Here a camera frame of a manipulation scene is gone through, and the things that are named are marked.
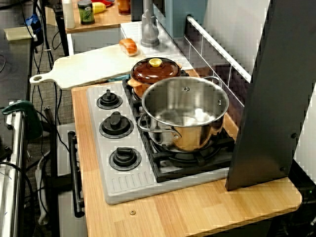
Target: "toy stove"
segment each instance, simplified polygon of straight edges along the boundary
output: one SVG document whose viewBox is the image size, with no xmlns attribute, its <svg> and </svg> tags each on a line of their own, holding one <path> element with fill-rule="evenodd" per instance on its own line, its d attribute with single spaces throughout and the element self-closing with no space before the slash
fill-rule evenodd
<svg viewBox="0 0 316 237">
<path fill-rule="evenodd" d="M 87 90 L 106 202 L 110 205 L 227 177 L 234 140 L 223 131 L 194 153 L 170 152 L 139 131 L 141 99 L 132 87 L 109 83 Z"/>
</svg>

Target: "pot lid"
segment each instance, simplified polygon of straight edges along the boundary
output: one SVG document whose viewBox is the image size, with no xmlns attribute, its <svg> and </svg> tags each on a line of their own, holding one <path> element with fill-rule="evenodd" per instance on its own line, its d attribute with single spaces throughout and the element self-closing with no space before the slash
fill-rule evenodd
<svg viewBox="0 0 316 237">
<path fill-rule="evenodd" d="M 131 76 L 145 84 L 153 84 L 157 81 L 177 77 L 181 68 L 167 58 L 146 58 L 139 61 L 131 70 Z"/>
</svg>

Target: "white cutting board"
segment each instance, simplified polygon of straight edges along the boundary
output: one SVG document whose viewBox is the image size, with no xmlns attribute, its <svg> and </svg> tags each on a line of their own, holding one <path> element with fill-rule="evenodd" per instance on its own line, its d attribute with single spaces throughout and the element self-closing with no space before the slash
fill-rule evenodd
<svg viewBox="0 0 316 237">
<path fill-rule="evenodd" d="M 138 47 L 138 54 L 129 57 L 119 44 L 59 58 L 46 74 L 30 78 L 32 85 L 55 82 L 62 90 L 105 82 L 108 79 L 130 73 L 133 66 L 146 58 Z"/>
</svg>

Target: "yellow lid knob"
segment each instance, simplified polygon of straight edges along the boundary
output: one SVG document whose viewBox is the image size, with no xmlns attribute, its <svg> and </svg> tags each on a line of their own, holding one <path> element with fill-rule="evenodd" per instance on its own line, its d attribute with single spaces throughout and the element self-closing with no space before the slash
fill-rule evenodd
<svg viewBox="0 0 316 237">
<path fill-rule="evenodd" d="M 151 60 L 149 60 L 149 63 L 154 68 L 157 68 L 162 64 L 162 60 L 160 58 L 152 58 Z"/>
</svg>

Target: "red object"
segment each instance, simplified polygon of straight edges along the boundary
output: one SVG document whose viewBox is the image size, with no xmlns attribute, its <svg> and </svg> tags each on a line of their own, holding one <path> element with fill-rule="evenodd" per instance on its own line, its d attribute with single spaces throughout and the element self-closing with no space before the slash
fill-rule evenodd
<svg viewBox="0 0 316 237">
<path fill-rule="evenodd" d="M 105 6 L 111 6 L 112 5 L 112 1 L 106 1 L 106 0 L 91 0 L 92 2 L 101 2 L 103 3 Z"/>
</svg>

